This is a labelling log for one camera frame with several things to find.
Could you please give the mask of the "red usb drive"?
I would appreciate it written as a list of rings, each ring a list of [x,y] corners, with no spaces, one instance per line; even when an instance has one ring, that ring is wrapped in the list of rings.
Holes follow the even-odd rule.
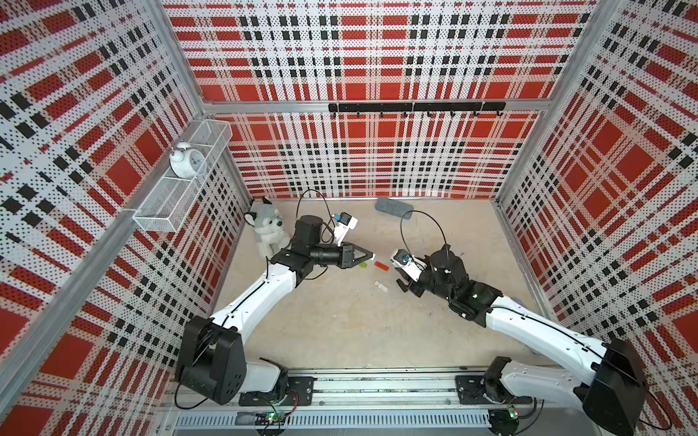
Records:
[[[386,271],[386,272],[388,272],[388,271],[390,270],[390,267],[388,267],[387,265],[384,265],[383,263],[380,263],[380,262],[378,262],[378,261],[375,261],[375,262],[374,262],[374,265],[375,265],[377,268],[380,268],[380,269],[382,269],[383,271]]]

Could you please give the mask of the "white usb drive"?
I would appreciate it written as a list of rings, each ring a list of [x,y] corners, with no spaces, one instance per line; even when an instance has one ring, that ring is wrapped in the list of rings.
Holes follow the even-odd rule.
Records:
[[[378,281],[374,282],[374,286],[386,294],[389,292],[389,288]]]

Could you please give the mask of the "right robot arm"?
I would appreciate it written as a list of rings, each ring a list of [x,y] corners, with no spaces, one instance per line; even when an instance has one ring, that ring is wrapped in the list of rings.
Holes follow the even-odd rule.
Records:
[[[555,362],[547,368],[496,357],[482,381],[488,401],[551,401],[584,412],[611,434],[634,434],[648,387],[639,355],[628,343],[605,343],[529,311],[491,285],[471,279],[449,245],[423,259],[398,249],[391,262],[404,292],[430,292],[461,318],[514,338]]]

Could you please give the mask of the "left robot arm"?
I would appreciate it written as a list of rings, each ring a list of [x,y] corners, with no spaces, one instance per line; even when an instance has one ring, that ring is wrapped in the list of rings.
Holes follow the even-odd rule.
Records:
[[[345,241],[357,219],[341,213],[334,217],[334,239],[323,243],[325,221],[304,215],[296,221],[294,237],[267,262],[265,272],[239,297],[208,318],[195,316],[185,325],[176,365],[178,386],[188,388],[220,405],[237,395],[254,395],[276,405],[292,391],[288,370],[267,360],[248,361],[245,343],[259,323],[287,294],[305,281],[314,267],[351,269],[373,259]]]

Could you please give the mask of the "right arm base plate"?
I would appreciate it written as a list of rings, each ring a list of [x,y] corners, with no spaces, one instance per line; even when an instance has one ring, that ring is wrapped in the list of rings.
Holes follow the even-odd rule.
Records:
[[[514,397],[499,381],[482,374],[456,376],[456,393],[461,405],[513,404],[532,405],[532,397]]]

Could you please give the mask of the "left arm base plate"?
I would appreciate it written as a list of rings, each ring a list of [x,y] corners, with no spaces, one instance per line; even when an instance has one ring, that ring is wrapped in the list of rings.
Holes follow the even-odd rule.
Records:
[[[312,376],[282,377],[271,392],[243,392],[238,404],[243,407],[299,406],[312,404],[314,382]]]

